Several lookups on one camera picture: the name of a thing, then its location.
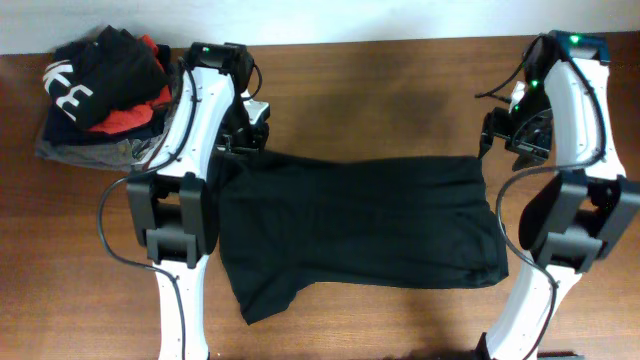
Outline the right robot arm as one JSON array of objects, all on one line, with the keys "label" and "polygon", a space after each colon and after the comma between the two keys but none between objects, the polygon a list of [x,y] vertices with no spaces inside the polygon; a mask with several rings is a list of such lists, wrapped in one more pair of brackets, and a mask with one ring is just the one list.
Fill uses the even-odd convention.
[{"label": "right robot arm", "polygon": [[608,257],[639,211],[639,185],[626,177],[607,101],[610,53],[602,36],[553,30],[539,34],[516,71],[525,79],[483,122],[479,153],[495,139],[517,154],[513,176],[549,173],[524,207],[517,243],[507,247],[521,270],[507,304],[481,335],[475,359],[538,359],[562,300],[594,262]]}]

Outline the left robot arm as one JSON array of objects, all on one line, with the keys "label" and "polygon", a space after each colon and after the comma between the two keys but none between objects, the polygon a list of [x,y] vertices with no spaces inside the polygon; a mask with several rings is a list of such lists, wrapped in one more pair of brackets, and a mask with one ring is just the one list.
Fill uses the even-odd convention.
[{"label": "left robot arm", "polygon": [[126,183],[136,238],[159,290],[162,359],[207,359],[204,278],[219,226],[214,185],[225,157],[261,152],[270,106],[250,91],[248,48],[195,42],[179,75],[171,124],[142,173]]}]

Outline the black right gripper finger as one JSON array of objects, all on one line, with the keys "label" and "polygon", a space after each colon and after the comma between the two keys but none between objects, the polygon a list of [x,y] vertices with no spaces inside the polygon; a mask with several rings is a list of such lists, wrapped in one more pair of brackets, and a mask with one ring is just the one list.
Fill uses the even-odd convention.
[{"label": "black right gripper finger", "polygon": [[493,146],[493,141],[495,137],[494,120],[495,120],[495,117],[493,112],[487,113],[483,120],[483,125],[482,125],[481,134],[480,134],[480,140],[479,140],[479,152],[478,152],[479,159],[482,159]]},{"label": "black right gripper finger", "polygon": [[512,165],[513,171],[540,166],[545,163],[545,157],[536,153],[521,153]]}]

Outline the black polo shirt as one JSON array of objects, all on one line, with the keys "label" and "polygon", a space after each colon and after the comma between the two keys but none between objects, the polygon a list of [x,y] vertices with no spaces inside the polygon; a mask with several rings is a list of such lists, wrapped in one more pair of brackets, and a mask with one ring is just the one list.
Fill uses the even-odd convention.
[{"label": "black polo shirt", "polygon": [[221,260],[249,324],[320,282],[477,289],[508,274],[470,156],[331,163],[267,152],[225,161],[217,198]]}]

